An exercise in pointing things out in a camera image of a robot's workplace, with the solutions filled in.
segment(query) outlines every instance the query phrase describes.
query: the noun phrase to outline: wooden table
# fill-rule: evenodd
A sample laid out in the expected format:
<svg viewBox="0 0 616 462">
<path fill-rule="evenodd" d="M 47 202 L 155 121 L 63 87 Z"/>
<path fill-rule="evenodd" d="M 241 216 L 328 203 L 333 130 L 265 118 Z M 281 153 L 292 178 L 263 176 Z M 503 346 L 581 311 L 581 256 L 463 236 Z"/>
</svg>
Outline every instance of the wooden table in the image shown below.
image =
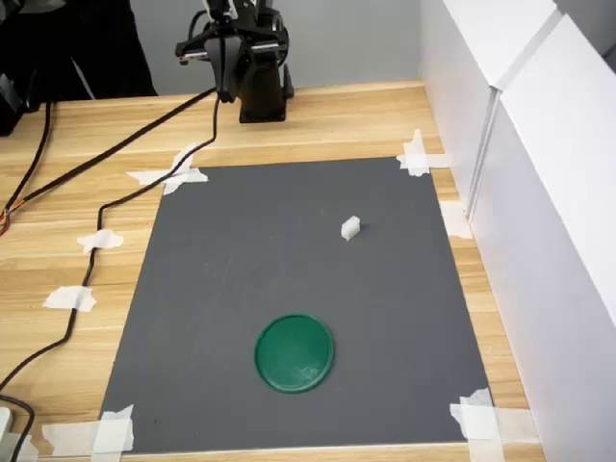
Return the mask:
<svg viewBox="0 0 616 462">
<path fill-rule="evenodd" d="M 69 102 L 53 113 L 53 136 L 27 191 L 99 154 L 186 96 Z M 0 375 L 35 350 L 61 338 L 68 311 L 42 308 L 60 286 L 79 285 L 88 256 L 77 238 L 93 234 L 98 207 L 137 188 L 130 170 L 168 168 L 173 156 L 211 136 L 213 98 L 129 145 L 103 164 L 23 207 L 0 238 Z M 0 139 L 0 199 L 6 201 L 32 161 L 44 111 L 26 115 Z M 416 128 L 428 153 L 443 152 L 421 82 L 299 90 L 285 123 L 241 125 L 239 104 L 221 106 L 216 144 L 200 151 L 199 167 L 239 166 L 370 157 L 402 153 Z M 432 170 L 440 200 L 457 200 L 450 171 Z M 106 227 L 125 238 L 99 253 L 91 280 L 97 303 L 80 313 L 70 342 L 24 370 L 5 393 L 37 411 L 32 432 L 41 454 L 51 446 L 41 425 L 93 421 L 105 394 L 143 255 L 161 199 L 161 188 L 113 209 Z M 473 240 L 450 238 L 455 263 L 498 407 L 527 408 L 499 312 Z M 25 422 L 18 414 L 15 430 Z M 538 445 L 505 447 L 508 461 L 544 460 Z M 124 459 L 148 457 L 124 455 Z M 166 455 L 159 460 L 469 460 L 466 444 L 395 448 L 309 449 Z"/>
</svg>

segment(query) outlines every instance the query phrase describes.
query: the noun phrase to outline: small white cube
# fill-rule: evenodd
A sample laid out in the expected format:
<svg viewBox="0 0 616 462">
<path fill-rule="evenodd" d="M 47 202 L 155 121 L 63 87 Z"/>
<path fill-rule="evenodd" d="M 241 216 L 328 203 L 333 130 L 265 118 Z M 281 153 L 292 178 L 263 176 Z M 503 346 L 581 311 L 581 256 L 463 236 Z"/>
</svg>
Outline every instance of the small white cube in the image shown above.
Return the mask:
<svg viewBox="0 0 616 462">
<path fill-rule="evenodd" d="M 350 241 L 355 237 L 357 233 L 359 233 L 360 222 L 358 217 L 351 217 L 347 221 L 343 223 L 343 227 L 341 229 L 341 235 L 347 241 Z"/>
</svg>

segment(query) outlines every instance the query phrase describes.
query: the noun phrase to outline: white panel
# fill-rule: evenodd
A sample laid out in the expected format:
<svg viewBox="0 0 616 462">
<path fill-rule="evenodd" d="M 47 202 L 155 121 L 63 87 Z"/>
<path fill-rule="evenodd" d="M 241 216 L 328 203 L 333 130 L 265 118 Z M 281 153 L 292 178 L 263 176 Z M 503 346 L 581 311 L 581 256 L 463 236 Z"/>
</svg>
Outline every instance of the white panel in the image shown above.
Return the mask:
<svg viewBox="0 0 616 462">
<path fill-rule="evenodd" d="M 616 76 L 566 17 L 502 102 L 616 321 Z"/>
<path fill-rule="evenodd" d="M 455 185 L 464 204 L 481 142 L 490 89 L 442 0 L 422 2 L 422 77 Z"/>
<path fill-rule="evenodd" d="M 616 328 L 502 107 L 473 230 L 548 460 L 616 460 Z"/>
<path fill-rule="evenodd" d="M 556 11 L 552 0 L 445 0 L 490 85 L 501 77 Z"/>
</svg>

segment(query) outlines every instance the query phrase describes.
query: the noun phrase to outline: green circular plate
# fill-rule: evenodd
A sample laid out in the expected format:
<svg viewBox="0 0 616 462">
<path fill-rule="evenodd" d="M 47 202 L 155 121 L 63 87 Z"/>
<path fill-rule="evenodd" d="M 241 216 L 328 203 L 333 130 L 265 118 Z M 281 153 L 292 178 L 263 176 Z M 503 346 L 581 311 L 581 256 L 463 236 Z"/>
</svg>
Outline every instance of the green circular plate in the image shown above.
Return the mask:
<svg viewBox="0 0 616 462">
<path fill-rule="evenodd" d="M 272 321 L 254 348 L 261 378 L 281 393 L 301 393 L 325 378 L 334 360 L 334 341 L 317 318 L 287 315 Z"/>
</svg>

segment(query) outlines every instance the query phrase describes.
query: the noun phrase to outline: wire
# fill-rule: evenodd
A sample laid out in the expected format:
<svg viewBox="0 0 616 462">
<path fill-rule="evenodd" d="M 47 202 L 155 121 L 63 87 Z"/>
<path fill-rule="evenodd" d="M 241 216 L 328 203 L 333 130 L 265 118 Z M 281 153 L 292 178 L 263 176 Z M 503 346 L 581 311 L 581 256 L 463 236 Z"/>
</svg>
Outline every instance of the wire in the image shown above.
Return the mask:
<svg viewBox="0 0 616 462">
<path fill-rule="evenodd" d="M 47 104 L 45 106 L 45 126 L 44 126 L 44 128 L 42 130 L 42 137 L 40 138 L 40 143 L 38 144 L 37 153 L 35 154 L 35 158 L 33 159 L 32 163 L 30 164 L 30 167 L 26 171 L 26 174 L 23 175 L 23 178 L 21 179 L 21 182 L 19 183 L 19 186 L 17 186 L 17 189 L 15 190 L 15 192 L 13 193 L 13 195 L 11 196 L 9 201 L 7 202 L 7 205 L 4 206 L 4 210 L 5 211 L 11 209 L 11 206 L 17 200 L 17 198 L 21 194 L 21 191 L 26 186 L 26 183 L 28 183 L 28 181 L 32 177 L 33 173 L 37 169 L 37 166 L 39 165 L 40 158 L 42 157 L 42 152 L 45 149 L 45 145 L 47 144 L 47 140 L 49 139 L 49 132 L 50 132 L 50 128 L 51 128 L 51 107 L 52 107 L 52 105 L 53 105 L 53 103 L 51 101 L 47 101 Z"/>
<path fill-rule="evenodd" d="M 11 198 L 7 201 L 7 204 L 4 206 L 4 210 L 0 214 L 0 225 L 2 225 L 2 227 L 0 228 L 0 236 L 2 236 L 4 233 L 6 233 L 9 230 L 9 226 L 11 224 L 10 222 L 11 213 L 14 212 L 17 208 L 19 208 L 19 206 L 21 206 L 23 201 L 19 201 L 15 207 L 13 207 L 13 204 L 15 203 L 15 201 L 17 200 L 17 198 L 19 197 L 19 195 L 25 188 L 26 184 L 28 183 L 28 181 L 30 181 L 30 178 L 34 174 L 35 170 L 39 166 L 40 158 L 42 157 L 42 153 L 45 149 L 45 145 L 47 145 L 47 141 L 49 140 L 49 133 L 51 131 L 52 105 L 53 103 L 51 101 L 47 101 L 47 105 L 45 107 L 45 125 L 42 130 L 42 136 L 40 138 L 40 142 L 38 143 L 38 149 L 37 149 L 37 152 L 35 153 L 35 157 L 32 163 L 30 164 L 30 167 L 26 171 L 26 174 L 23 176 L 23 178 L 21 179 L 21 182 L 17 186 L 17 189 L 15 190 Z"/>
<path fill-rule="evenodd" d="M 172 117 L 175 117 L 178 114 L 180 114 L 181 112 L 186 111 L 190 106 L 193 106 L 194 104 L 198 103 L 202 99 L 208 97 L 214 91 L 215 91 L 215 89 L 209 89 L 207 91 L 204 91 L 204 92 L 198 94 L 197 96 L 189 99 L 185 103 L 182 103 L 181 105 L 179 105 L 177 108 L 173 109 L 172 111 L 169 111 L 165 115 L 157 118 L 153 122 L 148 123 L 147 125 L 142 127 L 140 130 L 135 132 L 133 135 L 131 135 L 127 139 L 125 139 L 125 140 L 119 142 L 118 144 L 116 144 L 114 147 L 111 147 L 111 148 L 107 149 L 105 152 L 97 155 L 96 157 L 91 158 L 90 160 L 82 163 L 81 165 L 75 167 L 74 169 L 69 170 L 64 175 L 62 175 L 62 176 L 56 178 L 55 180 L 47 183 L 42 188 L 39 188 L 36 191 L 31 192 L 30 194 L 26 195 L 23 198 L 24 203 L 31 201 L 32 199 L 34 199 L 35 197 L 40 196 L 41 194 L 47 193 L 49 190 L 53 190 L 54 188 L 57 188 L 58 186 L 66 183 L 68 180 L 73 179 L 74 177 L 76 177 L 77 175 L 83 173 L 84 171 L 88 170 L 89 168 L 92 168 L 92 167 L 100 164 L 104 160 L 106 160 L 106 159 L 110 158 L 111 156 L 113 156 L 114 154 L 116 154 L 117 151 L 119 151 L 120 149 L 126 147 L 128 144 L 130 144 L 134 140 L 142 137 L 143 135 L 145 135 L 146 133 L 152 131 L 153 129 L 155 129 L 159 125 L 162 125 L 163 123 L 167 122 Z"/>
<path fill-rule="evenodd" d="M 215 89 L 209 89 L 208 91 L 206 91 L 205 93 L 210 94 L 212 92 L 214 92 Z M 125 195 L 124 197 L 121 197 L 120 199 L 116 199 L 112 202 L 109 202 L 107 204 L 102 205 L 99 209 L 98 209 L 98 217 L 96 220 L 96 230 L 100 231 L 101 229 L 103 229 L 103 216 L 106 210 L 108 209 L 112 209 L 118 205 L 124 204 L 126 202 L 128 202 L 129 200 L 132 200 L 136 197 L 139 197 L 140 195 L 147 193 L 148 191 L 156 188 L 158 185 L 160 185 L 161 183 L 163 183 L 165 180 L 167 180 L 168 178 L 170 178 L 171 176 L 173 176 L 175 174 L 175 172 L 186 162 L 186 160 L 191 157 L 192 154 L 194 154 L 196 151 L 204 148 L 205 146 L 213 143 L 217 136 L 218 136 L 218 106 L 220 104 L 220 98 L 218 97 L 216 100 L 216 104 L 214 106 L 214 114 L 213 114 L 213 122 L 212 122 L 212 137 L 197 145 L 196 147 L 194 147 L 193 149 L 191 149 L 189 152 L 187 152 L 184 157 L 182 157 L 182 159 L 180 160 L 180 162 L 178 162 L 176 164 L 176 166 L 174 168 L 172 168 L 168 173 L 166 173 L 165 175 L 161 176 L 159 179 L 157 179 L 155 182 L 139 189 L 136 190 L 135 192 L 131 192 L 128 195 Z M 7 222 L 9 222 L 10 216 L 7 215 Z M 86 275 L 84 276 L 84 279 L 82 281 L 82 286 L 87 287 L 89 282 L 90 282 L 90 278 L 92 275 L 92 272 L 94 270 L 94 264 L 96 263 L 96 253 L 97 253 L 97 248 L 93 248 L 91 253 L 90 253 L 90 259 L 88 262 L 88 269 L 86 270 Z M 70 310 L 70 316 L 68 318 L 68 324 L 66 325 L 66 331 L 64 333 L 64 336 L 54 342 L 51 345 L 46 346 L 45 348 L 40 349 L 39 351 L 31 354 L 30 356 L 28 356 L 26 359 L 24 359 L 21 363 L 19 363 L 19 365 L 13 369 L 11 371 L 11 373 L 9 373 L 9 375 L 7 375 L 7 377 L 0 383 L 0 392 L 9 384 L 9 382 L 11 380 L 13 380 L 13 378 L 26 366 L 28 366 L 28 364 L 30 364 L 32 361 L 34 361 L 35 359 L 37 359 L 38 357 L 40 357 L 42 354 L 46 353 L 47 351 L 54 349 L 55 347 L 59 347 L 62 344 L 65 344 L 66 342 L 68 342 L 68 340 L 70 340 L 71 336 L 72 336 L 72 332 L 73 332 L 73 328 L 75 326 L 75 321 L 77 319 L 77 307 L 73 307 Z M 13 404 L 16 404 L 20 407 L 22 407 L 23 409 L 25 409 L 28 414 L 29 414 L 29 419 L 28 419 L 28 423 L 26 424 L 26 427 L 24 428 L 24 430 L 22 431 L 19 440 L 17 441 L 17 444 L 15 445 L 15 448 L 13 450 L 13 456 L 11 458 L 11 462 L 14 462 L 17 460 L 17 457 L 19 456 L 19 452 L 21 451 L 21 447 L 25 441 L 26 436 L 28 435 L 28 433 L 30 432 L 30 429 L 32 428 L 32 424 L 34 422 L 35 419 L 35 411 L 34 409 L 32 409 L 32 407 L 30 407 L 28 404 L 26 404 L 25 402 L 21 402 L 15 398 L 10 398 L 10 397 L 5 397 L 0 395 L 0 399 L 3 399 L 5 401 L 11 402 Z"/>
<path fill-rule="evenodd" d="M 609 48 L 607 48 L 607 51 L 605 53 L 603 53 L 601 55 L 601 57 L 604 60 L 607 60 L 609 58 L 609 56 L 614 53 L 614 51 L 616 51 L 616 43 L 614 43 L 612 46 L 610 46 Z"/>
</svg>

